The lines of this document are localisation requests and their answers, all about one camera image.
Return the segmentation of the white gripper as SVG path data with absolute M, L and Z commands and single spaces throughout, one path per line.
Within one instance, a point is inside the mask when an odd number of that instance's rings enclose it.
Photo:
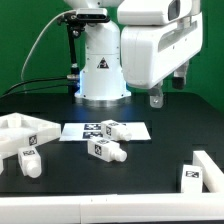
M 174 72 L 172 87 L 186 85 L 189 59 L 202 47 L 202 14 L 192 16 L 187 27 L 177 22 L 166 26 L 127 26 L 121 35 L 123 76 L 134 88 L 150 89 L 150 105 L 163 107 L 162 83 Z

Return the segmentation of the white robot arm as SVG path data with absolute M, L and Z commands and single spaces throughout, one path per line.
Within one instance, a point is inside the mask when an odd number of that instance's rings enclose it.
M 85 66 L 75 99 L 107 107 L 131 96 L 128 87 L 149 92 L 163 106 L 163 80 L 183 89 L 189 60 L 202 47 L 201 0 L 64 0 L 69 40 L 85 36 Z

